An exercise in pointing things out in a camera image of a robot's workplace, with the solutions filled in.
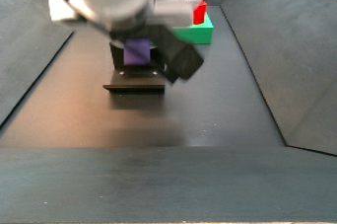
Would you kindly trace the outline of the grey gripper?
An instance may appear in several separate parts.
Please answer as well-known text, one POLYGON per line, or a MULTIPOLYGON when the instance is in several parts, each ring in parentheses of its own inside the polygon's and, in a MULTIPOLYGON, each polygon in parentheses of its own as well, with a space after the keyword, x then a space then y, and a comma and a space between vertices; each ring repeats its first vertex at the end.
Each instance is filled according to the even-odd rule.
POLYGON ((181 40, 165 25, 142 25, 125 32, 112 31, 109 37, 124 45, 128 39, 148 39, 160 52, 160 62, 166 66, 160 73, 172 84, 177 79, 188 80, 204 63, 194 46, 181 40))

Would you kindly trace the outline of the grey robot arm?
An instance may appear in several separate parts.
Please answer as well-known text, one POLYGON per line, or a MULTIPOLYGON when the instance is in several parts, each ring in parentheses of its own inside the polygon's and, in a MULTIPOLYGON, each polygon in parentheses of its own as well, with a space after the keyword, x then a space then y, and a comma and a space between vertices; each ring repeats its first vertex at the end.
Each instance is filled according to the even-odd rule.
POLYGON ((158 50, 148 64, 169 81, 189 79, 204 59, 193 44, 173 31, 193 25, 200 0, 49 0, 51 18, 64 24, 88 24, 115 45, 148 59, 137 48, 142 42, 158 50))

